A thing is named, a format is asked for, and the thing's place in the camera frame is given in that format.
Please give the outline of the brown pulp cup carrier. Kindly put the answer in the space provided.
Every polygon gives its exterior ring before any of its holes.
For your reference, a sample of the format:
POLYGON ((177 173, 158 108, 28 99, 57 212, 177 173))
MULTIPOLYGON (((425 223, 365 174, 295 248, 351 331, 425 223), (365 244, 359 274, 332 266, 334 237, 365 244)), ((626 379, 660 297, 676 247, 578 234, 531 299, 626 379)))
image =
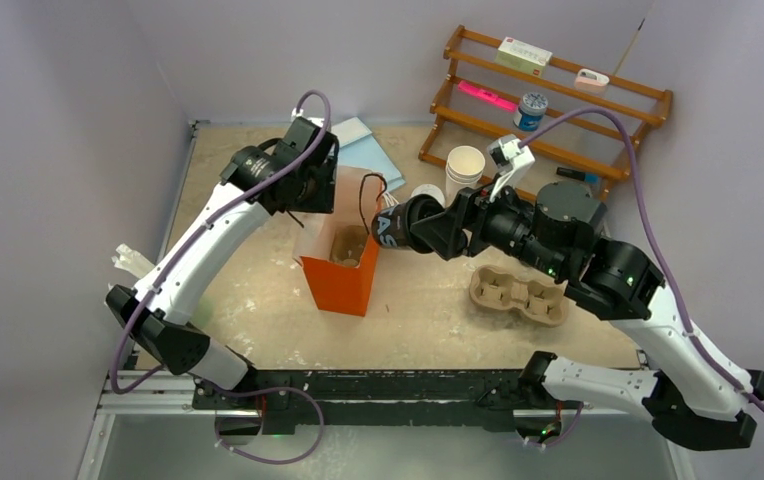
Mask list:
POLYGON ((368 234, 360 225, 344 225, 335 230, 329 261, 343 267, 355 268, 367 244, 368 234))

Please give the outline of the orange paper bag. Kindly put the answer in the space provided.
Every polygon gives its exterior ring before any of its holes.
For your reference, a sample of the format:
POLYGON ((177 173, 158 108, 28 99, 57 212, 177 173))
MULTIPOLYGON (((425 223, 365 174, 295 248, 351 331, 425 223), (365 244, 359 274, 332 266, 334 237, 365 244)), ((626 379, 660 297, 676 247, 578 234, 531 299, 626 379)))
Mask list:
POLYGON ((363 317, 373 288, 379 253, 369 237, 372 217, 383 204, 385 184, 370 170, 340 167, 334 211, 302 214, 293 249, 316 307, 363 317))

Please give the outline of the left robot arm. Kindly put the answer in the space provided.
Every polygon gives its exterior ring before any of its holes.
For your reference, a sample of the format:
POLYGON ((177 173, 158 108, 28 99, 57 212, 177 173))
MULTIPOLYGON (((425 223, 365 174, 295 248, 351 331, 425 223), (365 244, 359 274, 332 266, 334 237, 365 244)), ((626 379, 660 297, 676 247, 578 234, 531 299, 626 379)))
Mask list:
POLYGON ((134 286, 107 293, 105 304, 126 337, 172 374, 215 385, 230 408, 250 405, 252 363, 193 326, 192 315, 237 248, 275 214, 333 212, 339 148, 327 127, 298 117, 282 137, 235 152, 165 257, 134 286))

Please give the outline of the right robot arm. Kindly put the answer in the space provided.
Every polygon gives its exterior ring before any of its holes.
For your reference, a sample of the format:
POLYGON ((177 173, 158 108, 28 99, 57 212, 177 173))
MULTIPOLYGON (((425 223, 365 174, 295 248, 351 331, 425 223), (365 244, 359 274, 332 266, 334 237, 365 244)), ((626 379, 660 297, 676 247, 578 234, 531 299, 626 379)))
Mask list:
POLYGON ((408 201, 402 224, 421 253, 451 259, 493 247, 548 275, 654 362, 650 372, 632 372, 536 352, 519 381, 527 404, 555 399, 620 410, 694 451, 750 446, 757 424, 747 406, 764 398, 764 372, 743 369, 715 349, 679 311, 674 283, 650 258, 603 235, 605 213, 584 187, 554 182, 533 203, 509 187, 466 188, 450 206, 420 195, 408 201))

